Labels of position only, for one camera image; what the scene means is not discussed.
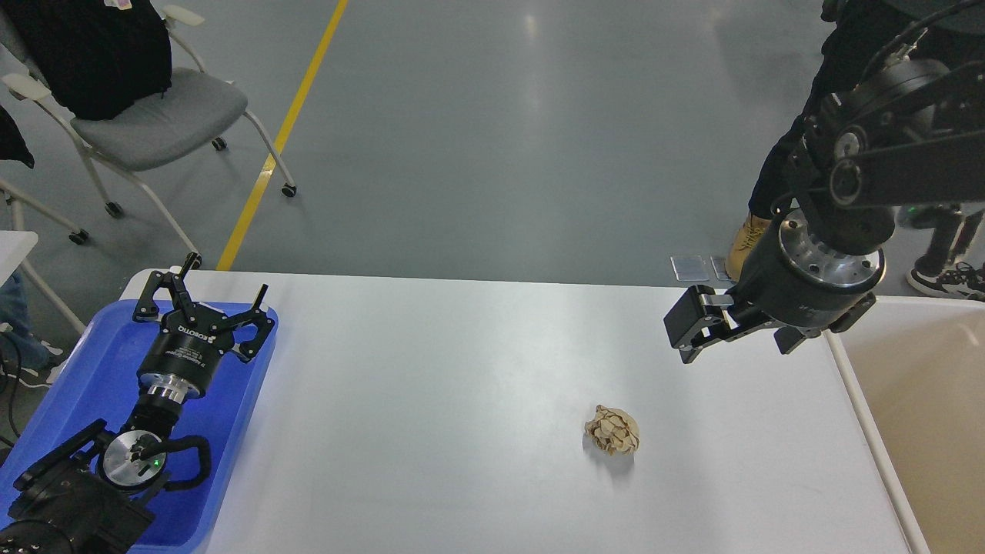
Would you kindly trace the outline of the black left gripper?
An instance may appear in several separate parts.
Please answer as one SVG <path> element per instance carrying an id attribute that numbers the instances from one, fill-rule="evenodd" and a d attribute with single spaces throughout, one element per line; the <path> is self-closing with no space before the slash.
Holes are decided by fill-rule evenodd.
<path id="1" fill-rule="evenodd" d="M 228 331 L 212 331 L 225 313 L 207 304 L 195 305 L 185 284 L 191 270 L 200 267 L 201 255 L 187 255 L 177 272 L 154 271 L 137 299 L 134 322 L 161 322 L 159 335 L 137 371 L 143 392 L 155 386 L 176 387 L 186 399 L 201 399 L 215 378 L 225 351 L 242 362 L 251 362 L 266 343 L 275 327 L 274 319 L 262 308 L 267 284 L 261 284 L 252 305 L 244 312 L 228 317 Z M 165 289 L 177 309 L 161 315 L 155 294 Z M 253 327 L 253 336 L 236 339 L 240 329 Z"/>

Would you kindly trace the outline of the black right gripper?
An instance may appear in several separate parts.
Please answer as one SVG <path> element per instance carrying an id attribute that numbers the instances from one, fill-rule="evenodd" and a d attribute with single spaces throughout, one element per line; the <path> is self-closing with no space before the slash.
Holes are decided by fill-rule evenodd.
<path id="1" fill-rule="evenodd" d="M 689 364 L 704 349 L 774 329 L 781 353 L 823 331 L 844 332 L 876 304 L 882 249 L 844 255 L 810 232 L 801 210 L 771 221 L 727 293 L 687 287 L 664 316 L 671 346 Z"/>

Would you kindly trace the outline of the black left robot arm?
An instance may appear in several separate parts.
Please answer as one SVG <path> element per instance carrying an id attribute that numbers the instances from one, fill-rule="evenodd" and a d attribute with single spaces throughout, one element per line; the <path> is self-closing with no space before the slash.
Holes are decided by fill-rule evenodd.
<path id="1" fill-rule="evenodd" d="M 100 312 L 2 470 L 4 553 L 192 553 L 217 519 L 277 315 L 179 270 Z"/>

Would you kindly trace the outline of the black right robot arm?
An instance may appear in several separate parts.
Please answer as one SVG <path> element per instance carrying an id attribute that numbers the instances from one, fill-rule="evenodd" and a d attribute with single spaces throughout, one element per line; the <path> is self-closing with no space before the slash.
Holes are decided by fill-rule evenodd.
<path id="1" fill-rule="evenodd" d="M 875 305 L 898 225 L 950 241 L 983 201 L 983 3 L 826 1 L 809 97 L 761 165 L 726 256 L 732 286 L 688 288 L 664 319 L 689 364 L 772 329 L 789 353 Z"/>

